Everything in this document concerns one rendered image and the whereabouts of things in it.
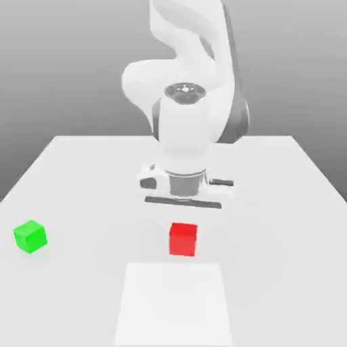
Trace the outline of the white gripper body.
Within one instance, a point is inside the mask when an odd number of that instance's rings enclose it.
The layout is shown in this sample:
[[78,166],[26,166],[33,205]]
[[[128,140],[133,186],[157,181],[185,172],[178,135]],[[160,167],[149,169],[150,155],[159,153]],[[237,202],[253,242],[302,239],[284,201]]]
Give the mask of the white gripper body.
[[140,202],[140,215],[160,222],[205,222],[224,214],[220,203],[179,201],[166,197],[145,196]]

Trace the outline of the small red cube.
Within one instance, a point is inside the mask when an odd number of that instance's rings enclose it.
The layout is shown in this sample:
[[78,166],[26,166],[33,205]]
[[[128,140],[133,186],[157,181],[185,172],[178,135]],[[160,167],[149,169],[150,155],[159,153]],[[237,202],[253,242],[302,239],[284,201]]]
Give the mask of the small red cube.
[[195,256],[197,225],[173,223],[169,230],[169,254],[175,256]]

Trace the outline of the small green cube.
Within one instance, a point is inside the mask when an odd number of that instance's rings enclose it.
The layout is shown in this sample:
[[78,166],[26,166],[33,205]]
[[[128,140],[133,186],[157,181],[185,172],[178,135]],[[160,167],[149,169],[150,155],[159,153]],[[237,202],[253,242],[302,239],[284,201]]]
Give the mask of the small green cube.
[[14,229],[16,245],[26,253],[33,253],[47,245],[45,228],[40,223],[29,220]]

